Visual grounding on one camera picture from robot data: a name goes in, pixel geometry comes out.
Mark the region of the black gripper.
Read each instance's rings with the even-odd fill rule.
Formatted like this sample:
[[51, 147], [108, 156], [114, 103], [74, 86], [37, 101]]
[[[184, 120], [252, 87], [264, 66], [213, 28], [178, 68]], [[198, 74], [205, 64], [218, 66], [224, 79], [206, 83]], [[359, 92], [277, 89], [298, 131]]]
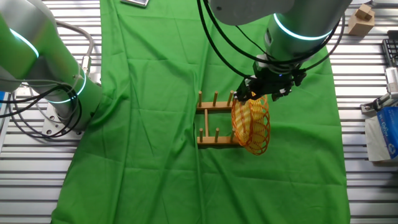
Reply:
[[254, 67], [254, 78], [249, 86], [240, 85], [234, 92], [234, 98], [238, 101], [248, 101], [255, 93], [272, 93], [273, 101], [290, 94], [293, 86], [292, 76], [289, 74], [275, 73], [269, 68]]

